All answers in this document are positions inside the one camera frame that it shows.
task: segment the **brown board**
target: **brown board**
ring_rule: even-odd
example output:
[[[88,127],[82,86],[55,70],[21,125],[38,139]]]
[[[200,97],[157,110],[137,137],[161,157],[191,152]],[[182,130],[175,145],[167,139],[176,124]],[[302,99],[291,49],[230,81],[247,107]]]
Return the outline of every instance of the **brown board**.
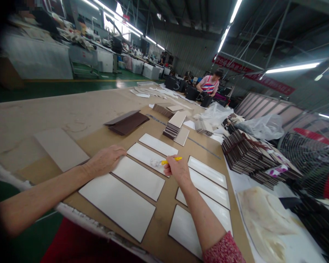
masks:
[[[167,123],[168,118],[153,111],[149,107],[145,107],[141,110],[141,113],[151,114],[152,116],[159,119],[161,122]],[[78,145],[89,155],[95,155],[100,149],[104,147],[109,147],[113,144],[122,145],[125,149],[129,149],[134,143],[138,142],[138,139],[143,136],[145,133],[150,134],[151,136],[169,144],[170,146],[179,150],[179,155],[183,157],[186,161],[188,161],[189,156],[193,156],[194,158],[200,160],[201,162],[209,165],[213,169],[221,172],[226,176],[227,185],[228,185],[228,193],[230,199],[230,217],[232,222],[232,229],[234,233],[234,239],[238,247],[240,248],[244,259],[246,262],[254,262],[249,241],[246,236],[246,232],[242,223],[242,219],[240,216],[240,212],[238,210],[238,204],[234,197],[234,191],[231,185],[231,180],[228,174],[227,166],[224,161],[223,152],[221,145],[207,137],[206,135],[199,134],[191,128],[189,137],[186,141],[185,147],[180,146],[176,142],[170,140],[169,138],[162,135],[164,130],[164,124],[153,120],[150,117],[150,121],[142,124],[138,127],[134,132],[132,132],[128,136],[120,136],[110,131],[107,127],[104,127],[96,132],[80,139],[77,141]],[[140,163],[135,160],[133,157],[129,156],[129,158],[134,161]],[[150,171],[157,174],[159,177],[166,180],[162,192],[158,198],[158,201],[155,202],[151,198],[147,197],[125,181],[122,181],[129,188],[137,192],[140,196],[145,198],[151,204],[156,206],[156,210],[154,216],[150,222],[150,225],[145,233],[143,241],[139,243],[133,237],[131,237],[128,233],[126,233],[122,228],[120,228],[116,223],[114,223],[111,219],[109,219],[104,213],[98,210],[95,206],[93,206],[87,199],[85,199],[78,192],[73,193],[68,198],[66,198],[63,202],[65,204],[74,207],[90,218],[98,221],[100,224],[106,226],[107,228],[113,230],[120,236],[128,239],[135,245],[143,248],[148,251],[150,254],[154,255],[158,259],[163,262],[200,262],[200,260],[190,253],[186,248],[176,242],[172,237],[168,235],[170,224],[172,221],[172,217],[174,214],[175,206],[178,204],[184,209],[188,211],[188,208],[184,206],[182,203],[175,199],[178,190],[178,184],[174,178],[167,178],[164,175],[158,173],[152,168],[149,168]],[[28,167],[19,171],[19,175],[23,178],[31,181],[33,184],[42,183],[50,178],[53,178],[59,174],[61,174],[61,170],[54,163],[54,161],[50,157],[42,158]]]

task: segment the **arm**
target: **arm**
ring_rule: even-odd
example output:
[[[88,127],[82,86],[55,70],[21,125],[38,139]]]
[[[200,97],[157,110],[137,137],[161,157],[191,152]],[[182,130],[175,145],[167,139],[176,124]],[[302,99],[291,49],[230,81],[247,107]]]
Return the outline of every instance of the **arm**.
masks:
[[[18,236],[78,188],[112,171],[122,155],[126,151],[117,145],[102,149],[87,163],[2,201],[0,217],[8,236]]]
[[[227,231],[192,183],[186,161],[175,161],[171,156],[167,157],[167,161],[164,173],[167,176],[173,175],[177,180],[193,217],[202,251],[205,252],[219,242]]]
[[[212,93],[210,94],[211,97],[214,97],[216,95],[218,87],[219,87],[219,82],[216,83],[215,88],[213,89]]]
[[[196,88],[197,88],[197,90],[199,90],[200,92],[202,92],[203,90],[202,90],[202,88],[201,88],[201,86],[202,85],[205,85],[205,83],[208,81],[208,78],[209,78],[209,76],[207,75],[207,76],[205,76],[197,85],[196,85]]]
[[[186,161],[168,156],[164,173],[174,176],[182,190],[203,251],[205,263],[245,263],[230,232],[224,229],[191,181]]]
[[[203,91],[202,88],[201,88],[201,85],[202,85],[201,82],[196,85],[197,90],[200,91],[200,92]]]

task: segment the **electric fan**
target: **electric fan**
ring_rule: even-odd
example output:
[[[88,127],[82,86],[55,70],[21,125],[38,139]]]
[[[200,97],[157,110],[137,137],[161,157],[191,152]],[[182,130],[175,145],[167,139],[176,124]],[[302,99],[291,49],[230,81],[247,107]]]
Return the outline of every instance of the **electric fan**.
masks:
[[[278,149],[303,174],[297,185],[314,198],[329,199],[329,104],[304,112],[285,128]]]

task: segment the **green floor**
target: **green floor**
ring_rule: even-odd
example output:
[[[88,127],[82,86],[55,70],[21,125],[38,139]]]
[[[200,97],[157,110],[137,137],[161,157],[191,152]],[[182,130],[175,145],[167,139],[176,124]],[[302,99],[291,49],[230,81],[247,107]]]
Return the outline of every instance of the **green floor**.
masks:
[[[121,70],[121,74],[101,73],[100,79],[94,76],[78,76],[70,81],[27,81],[23,89],[8,90],[0,87],[0,102],[15,100],[44,98],[67,94],[83,93],[104,89],[116,89],[137,86],[139,81],[151,81],[142,75],[136,75],[127,70]],[[3,201],[19,191],[9,184],[0,182],[0,201]],[[51,244],[59,225],[62,222],[59,213],[36,222],[19,237],[12,240],[12,249],[18,262],[39,262]]]
[[[100,79],[93,75],[80,75],[74,80],[64,81],[26,81],[23,89],[8,90],[0,87],[0,102],[36,99],[51,96],[68,95],[97,91],[104,89],[126,88],[137,86],[139,81],[151,81],[142,75],[128,70],[121,70],[121,74],[100,73]]]

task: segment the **floral sleeve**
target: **floral sleeve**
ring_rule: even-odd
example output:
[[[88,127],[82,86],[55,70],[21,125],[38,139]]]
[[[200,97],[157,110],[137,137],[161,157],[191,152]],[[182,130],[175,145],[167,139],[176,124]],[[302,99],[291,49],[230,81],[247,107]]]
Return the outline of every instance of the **floral sleeve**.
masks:
[[[230,231],[203,254],[205,263],[245,263]]]

